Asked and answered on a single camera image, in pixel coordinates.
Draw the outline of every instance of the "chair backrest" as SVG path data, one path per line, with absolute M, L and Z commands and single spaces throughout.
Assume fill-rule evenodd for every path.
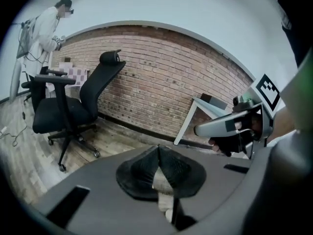
M 117 53 L 120 51 L 102 53 L 99 58 L 100 63 L 80 90 L 79 97 L 82 105 L 94 119 L 98 117 L 97 101 L 100 94 L 126 64 L 125 61 L 119 61 Z

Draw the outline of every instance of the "red brick wall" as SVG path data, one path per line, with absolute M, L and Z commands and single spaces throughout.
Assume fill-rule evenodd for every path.
M 248 75 L 210 46 L 165 29 L 116 26 L 89 31 L 54 52 L 53 65 L 70 57 L 76 67 L 94 69 L 104 51 L 122 49 L 127 64 L 99 98 L 99 111 L 125 122 L 176 136 L 192 97 L 211 94 L 228 104 L 250 84 Z M 192 127 L 210 118 L 198 110 L 184 138 L 203 142 Z

